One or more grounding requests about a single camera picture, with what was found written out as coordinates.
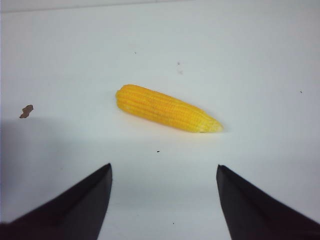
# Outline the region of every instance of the dirt spot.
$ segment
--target dirt spot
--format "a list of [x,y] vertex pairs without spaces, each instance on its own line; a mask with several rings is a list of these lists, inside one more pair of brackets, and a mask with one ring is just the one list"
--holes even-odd
[[22,109],[23,113],[20,115],[20,118],[21,119],[26,119],[33,109],[34,109],[33,105],[31,105],[31,104],[27,105],[25,108]]

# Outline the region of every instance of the corn cob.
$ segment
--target corn cob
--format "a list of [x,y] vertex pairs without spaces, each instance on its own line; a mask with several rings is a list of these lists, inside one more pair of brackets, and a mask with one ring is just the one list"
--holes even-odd
[[193,133],[223,130],[217,120],[198,107],[141,86],[124,85],[115,97],[123,111],[157,123]]

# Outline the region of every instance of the white table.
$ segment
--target white table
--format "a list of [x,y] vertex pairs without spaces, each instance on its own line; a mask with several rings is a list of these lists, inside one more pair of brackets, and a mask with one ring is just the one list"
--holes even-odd
[[[100,240],[230,239],[218,164],[320,222],[319,39],[318,0],[3,13],[1,220],[111,163]],[[194,104],[226,131],[126,114],[115,93],[129,83]]]

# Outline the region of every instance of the yellow corn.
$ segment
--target yellow corn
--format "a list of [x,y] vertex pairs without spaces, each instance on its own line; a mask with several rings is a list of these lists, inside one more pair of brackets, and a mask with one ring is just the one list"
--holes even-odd
[[217,120],[196,106],[141,86],[124,85],[115,97],[123,111],[157,123],[193,133],[223,130]]

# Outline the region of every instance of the crumb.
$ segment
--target crumb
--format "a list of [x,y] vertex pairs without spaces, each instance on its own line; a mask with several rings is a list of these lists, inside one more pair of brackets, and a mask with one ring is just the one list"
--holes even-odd
[[22,114],[20,115],[21,119],[25,119],[29,116],[29,114],[31,113],[31,111],[34,109],[33,105],[27,105],[25,108],[22,109]]

